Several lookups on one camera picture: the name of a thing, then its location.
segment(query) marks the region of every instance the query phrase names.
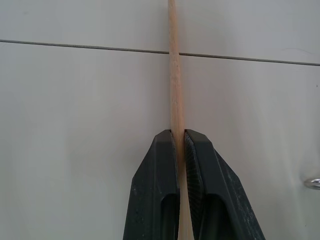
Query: black plastic jaw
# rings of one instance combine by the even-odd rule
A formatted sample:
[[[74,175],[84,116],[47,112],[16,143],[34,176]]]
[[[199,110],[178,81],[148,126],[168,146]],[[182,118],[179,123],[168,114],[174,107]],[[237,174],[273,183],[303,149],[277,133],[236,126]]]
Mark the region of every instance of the black plastic jaw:
[[[209,139],[188,129],[184,142],[194,240],[264,240],[239,178]]]
[[[170,130],[153,139],[131,184],[123,240],[176,240],[180,189]]]

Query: wooden stick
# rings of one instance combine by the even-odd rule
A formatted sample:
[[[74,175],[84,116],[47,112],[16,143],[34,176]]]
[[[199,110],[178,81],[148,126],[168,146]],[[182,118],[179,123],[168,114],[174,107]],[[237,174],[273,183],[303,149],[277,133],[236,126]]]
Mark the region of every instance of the wooden stick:
[[[169,11],[169,57],[170,57],[170,110],[171,132],[175,142],[176,161],[180,186],[180,217],[178,240],[193,240],[188,186],[185,163],[185,121],[182,86],[180,79],[180,60],[178,47],[178,26],[175,0],[168,0]]]

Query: white surface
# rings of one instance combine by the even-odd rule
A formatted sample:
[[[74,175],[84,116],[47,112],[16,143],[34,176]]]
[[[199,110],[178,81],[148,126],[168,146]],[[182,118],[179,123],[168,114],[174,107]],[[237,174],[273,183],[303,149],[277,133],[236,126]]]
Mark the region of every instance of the white surface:
[[[2,0],[0,39],[167,51],[167,0]],[[181,52],[320,63],[318,0],[176,0]]]
[[[167,55],[0,45],[0,235],[123,237],[131,179],[170,127]],[[233,168],[267,240],[316,240],[320,68],[182,57],[186,127]]]
[[[0,239],[120,240],[131,180],[170,128],[168,59],[0,45]]]

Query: metal object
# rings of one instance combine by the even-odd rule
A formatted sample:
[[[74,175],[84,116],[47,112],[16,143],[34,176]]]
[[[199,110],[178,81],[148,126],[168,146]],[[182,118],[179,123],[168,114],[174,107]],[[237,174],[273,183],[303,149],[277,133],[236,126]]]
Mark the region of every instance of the metal object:
[[[309,178],[304,181],[304,185],[309,189],[320,190],[320,177]]]

